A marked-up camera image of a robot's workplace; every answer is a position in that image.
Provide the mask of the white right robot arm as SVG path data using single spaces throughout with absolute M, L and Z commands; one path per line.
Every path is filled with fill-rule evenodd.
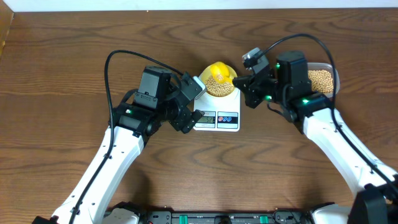
M 243 55 L 250 75 L 238 77 L 245 104 L 275 103 L 279 114 L 329 158 L 354 195 L 351 207 L 319 205 L 302 217 L 307 223 L 397 223 L 397 171 L 381 162 L 347 127 L 323 93 L 313 91 L 301 51 L 279 54 L 272 68 L 263 51 Z

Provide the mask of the yellow measuring scoop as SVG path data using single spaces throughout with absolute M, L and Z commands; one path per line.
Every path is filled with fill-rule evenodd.
M 214 64 L 210 65 L 210 72 L 214 79 L 215 79 L 215 76 L 220 73 L 224 76 L 223 83 L 232 83 L 232 78 L 230 77 L 231 74 L 230 74 L 229 69 L 225 63 L 215 62 Z

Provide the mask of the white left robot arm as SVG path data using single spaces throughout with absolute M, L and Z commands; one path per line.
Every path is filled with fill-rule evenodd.
M 198 77 L 147 66 L 136 90 L 129 90 L 113 110 L 103 141 L 79 183 L 50 218 L 34 223 L 139 223 L 140 214 L 122 205 L 107 207 L 126 171 L 141 154 L 149 138 L 168 121 L 176 131 L 188 133 L 204 115 L 188 104 L 206 91 Z

